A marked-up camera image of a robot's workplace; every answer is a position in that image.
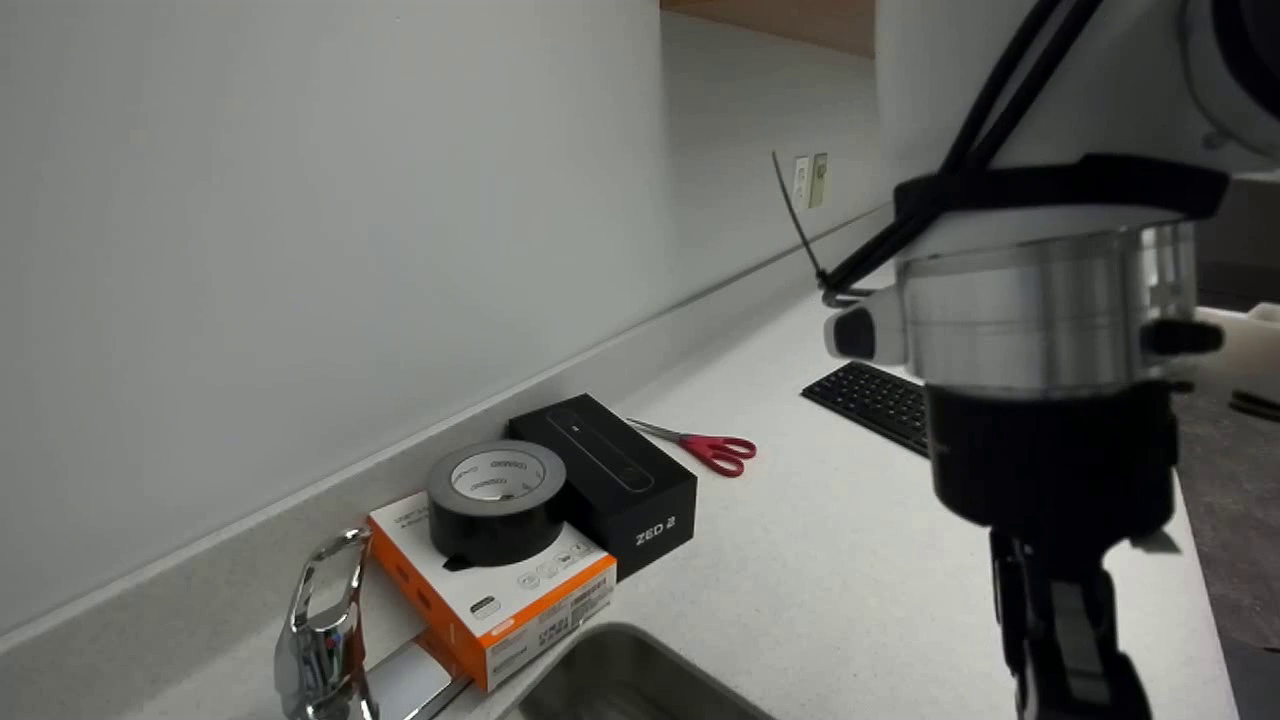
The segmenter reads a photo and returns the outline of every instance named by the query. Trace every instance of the black tape roll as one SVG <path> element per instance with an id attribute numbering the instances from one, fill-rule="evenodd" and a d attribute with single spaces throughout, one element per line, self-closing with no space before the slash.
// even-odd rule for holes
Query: black tape roll
<path id="1" fill-rule="evenodd" d="M 429 478 L 434 543 L 445 567 L 491 567 L 544 552 L 561 535 L 552 502 L 564 461 L 539 443 L 491 439 L 445 457 Z"/>

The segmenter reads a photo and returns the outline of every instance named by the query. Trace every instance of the red scissors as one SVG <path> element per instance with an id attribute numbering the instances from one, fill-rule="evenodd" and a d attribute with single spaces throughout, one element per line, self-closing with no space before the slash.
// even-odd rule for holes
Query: red scissors
<path id="1" fill-rule="evenodd" d="M 756 443 L 746 438 L 696 438 L 696 434 L 673 434 L 659 426 L 637 420 L 655 439 L 679 443 L 688 457 L 710 464 L 717 478 L 746 478 L 749 461 L 756 457 Z"/>

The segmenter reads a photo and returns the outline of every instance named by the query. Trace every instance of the white wall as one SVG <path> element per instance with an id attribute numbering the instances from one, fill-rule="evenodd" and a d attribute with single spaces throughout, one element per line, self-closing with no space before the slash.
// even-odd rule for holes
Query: white wall
<path id="1" fill-rule="evenodd" d="M 678 38 L 0 0 L 0 636 L 788 247 L 768 150 L 867 205 L 862 62 Z"/>
<path id="2" fill-rule="evenodd" d="M 1200 262 L 1280 274 L 1280 187 L 1233 184 L 1222 217 L 1200 228 Z"/>
<path id="3" fill-rule="evenodd" d="M 889 201 L 867 62 L 666 18 L 666 76 L 673 228 L 702 274 L 732 254 L 795 245 L 768 152 L 779 152 L 784 177 L 806 152 L 831 156 L 829 201 L 799 205 L 814 236 Z"/>

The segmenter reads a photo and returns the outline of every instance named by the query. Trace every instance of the electrical outlet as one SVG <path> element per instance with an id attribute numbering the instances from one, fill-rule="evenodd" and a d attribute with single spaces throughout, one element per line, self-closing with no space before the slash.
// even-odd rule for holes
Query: electrical outlet
<path id="1" fill-rule="evenodd" d="M 810 194 L 814 194 L 814 156 L 795 156 L 791 201 L 810 208 Z"/>
<path id="2" fill-rule="evenodd" d="M 829 201 L 829 152 L 810 152 L 791 169 L 791 201 L 799 208 L 821 208 Z"/>
<path id="3" fill-rule="evenodd" d="M 829 201 L 829 163 L 829 152 L 814 152 L 810 208 L 821 208 Z"/>

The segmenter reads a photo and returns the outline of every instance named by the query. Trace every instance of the faucet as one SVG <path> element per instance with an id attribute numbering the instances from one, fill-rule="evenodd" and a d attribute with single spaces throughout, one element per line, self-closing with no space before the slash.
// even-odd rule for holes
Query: faucet
<path id="1" fill-rule="evenodd" d="M 366 676 L 366 530 L 343 530 L 335 541 L 314 552 L 306 576 L 292 590 L 292 604 L 278 642 L 278 694 L 290 720 L 377 720 Z M 343 566 L 341 600 L 314 614 L 315 574 Z"/>

